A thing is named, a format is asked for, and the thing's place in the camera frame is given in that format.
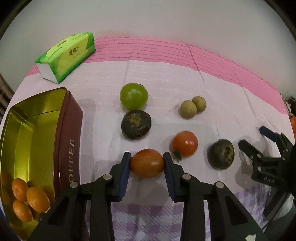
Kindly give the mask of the large orange mandarin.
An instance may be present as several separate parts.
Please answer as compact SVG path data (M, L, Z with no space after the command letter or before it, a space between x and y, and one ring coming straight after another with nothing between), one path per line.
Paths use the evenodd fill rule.
M38 187L30 187L27 190L29 206L36 212L46 212L50 208L50 201L44 190Z

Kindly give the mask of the small mandarin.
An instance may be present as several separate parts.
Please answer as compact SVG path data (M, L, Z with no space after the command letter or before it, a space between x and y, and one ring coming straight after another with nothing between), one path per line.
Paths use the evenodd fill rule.
M15 200L13 202L13 211L23 222L31 222L33 220L33 215L30 208L23 202Z

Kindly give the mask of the orange-red tomato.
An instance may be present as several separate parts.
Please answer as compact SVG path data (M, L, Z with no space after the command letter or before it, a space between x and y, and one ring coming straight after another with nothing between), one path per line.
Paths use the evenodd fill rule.
M130 161L130 169L140 178L155 178L164 170L164 160L154 149L137 152Z

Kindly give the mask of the orange plastic bag clutter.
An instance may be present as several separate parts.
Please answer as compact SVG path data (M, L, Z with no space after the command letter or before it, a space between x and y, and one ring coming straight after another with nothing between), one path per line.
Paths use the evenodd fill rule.
M292 126L293 130L293 135L294 137L296 136L296 100L294 97L285 97L284 95L281 95L283 102L285 104L285 107L287 109L289 118L290 118L290 123Z

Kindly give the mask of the dark passion fruit upper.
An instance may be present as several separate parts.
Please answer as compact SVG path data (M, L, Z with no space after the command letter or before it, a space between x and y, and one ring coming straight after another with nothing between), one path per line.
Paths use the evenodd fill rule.
M235 157L233 144L226 139L220 139L210 145L207 150L209 164L217 170L228 169Z

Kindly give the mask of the pink purple checked tablecloth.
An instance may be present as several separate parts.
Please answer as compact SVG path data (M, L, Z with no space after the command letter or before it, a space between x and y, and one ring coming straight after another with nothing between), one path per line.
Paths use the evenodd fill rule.
M263 211L272 199L274 191L269 186L251 179L251 161L236 148L233 164L224 171L217 171L210 166L207 160L207 150L211 144L222 138L230 140L234 146L241 139L245 139L264 155L277 157L279 151L276 144L263 137L259 133L259 128L266 126L274 132L284 133L290 140L293 140L289 117L288 122L276 128L250 120L245 123L233 123L229 120L222 123L209 123L195 120L195 117L203 112L187 119L181 115L180 107L178 113L182 120L153 118L145 107L145 111L152 118L152 127L143 139L129 141L123 137L120 129L124 111L123 114L113 116L110 113L96 113L93 106L82 108L82 110L83 127L80 147L80 180L82 183L94 181L107 173L112 165L121 160L122 154L126 151L135 154L142 149L151 148L164 153L169 150L170 142L177 133L191 131L197 136L199 145L193 156L181 161L183 169L203 182L224 182L261 227L269 222L269 217L264 216Z

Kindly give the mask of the pink foam mat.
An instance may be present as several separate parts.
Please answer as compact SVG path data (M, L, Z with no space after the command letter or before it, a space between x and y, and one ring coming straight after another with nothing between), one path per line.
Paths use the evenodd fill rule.
M180 104L200 95L207 108L195 120L209 123L256 121L280 128L288 122L281 94L233 61L201 48L152 38L107 37L62 83L83 109L123 114L119 93L127 83L149 92L153 118L181 121Z

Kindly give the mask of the red tomato right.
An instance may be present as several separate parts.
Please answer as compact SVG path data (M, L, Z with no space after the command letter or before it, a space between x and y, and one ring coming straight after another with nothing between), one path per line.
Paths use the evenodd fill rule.
M171 142L171 149L176 160L191 157L198 148L198 139L193 132L183 131L178 133Z

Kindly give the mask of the right tan longan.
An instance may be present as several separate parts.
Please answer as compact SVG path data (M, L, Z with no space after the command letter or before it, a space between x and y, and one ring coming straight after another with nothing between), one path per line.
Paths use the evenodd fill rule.
M196 105L197 113L202 113L207 107L205 99L201 96L195 96L192 99L192 102L194 102L194 104Z

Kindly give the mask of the tan longan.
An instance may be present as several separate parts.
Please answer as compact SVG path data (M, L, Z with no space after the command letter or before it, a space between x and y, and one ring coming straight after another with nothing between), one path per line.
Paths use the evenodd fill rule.
M192 99L192 102L194 102L194 104L196 105L197 113L202 113L207 107L205 99L201 96L195 96Z
M180 106L180 113L184 118L193 118L197 114L197 107L191 100L186 100Z

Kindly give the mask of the left tan longan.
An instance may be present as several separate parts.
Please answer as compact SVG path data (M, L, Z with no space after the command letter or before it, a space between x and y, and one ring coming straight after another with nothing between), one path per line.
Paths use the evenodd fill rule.
M186 100L180 106L180 113L184 118L193 118L197 114L197 107L191 100Z

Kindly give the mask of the small dark passion fruit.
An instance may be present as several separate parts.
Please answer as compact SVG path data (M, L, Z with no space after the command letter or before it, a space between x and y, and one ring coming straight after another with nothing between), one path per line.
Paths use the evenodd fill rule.
M128 112L121 122L121 131L128 140L143 138L151 129L151 116L143 110L132 110Z

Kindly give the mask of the green tomato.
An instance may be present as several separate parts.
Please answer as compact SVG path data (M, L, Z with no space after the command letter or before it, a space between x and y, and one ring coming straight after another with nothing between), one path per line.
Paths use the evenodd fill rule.
M143 109L148 98L146 88L138 83L126 84L120 91L121 105L128 111Z

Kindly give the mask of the striped curtain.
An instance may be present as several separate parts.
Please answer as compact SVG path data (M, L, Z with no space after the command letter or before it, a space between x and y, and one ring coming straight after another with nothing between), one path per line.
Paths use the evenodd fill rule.
M0 74L0 115L1 119L4 116L4 113L6 112L6 109L8 108L8 104L11 101L11 98L13 97L14 92L10 88L10 86L6 83L2 75Z

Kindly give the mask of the green tissue pack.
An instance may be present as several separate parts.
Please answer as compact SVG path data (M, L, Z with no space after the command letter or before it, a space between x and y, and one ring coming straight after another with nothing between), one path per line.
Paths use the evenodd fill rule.
M59 84L94 52L92 32L74 34L44 52L35 64L45 80Z

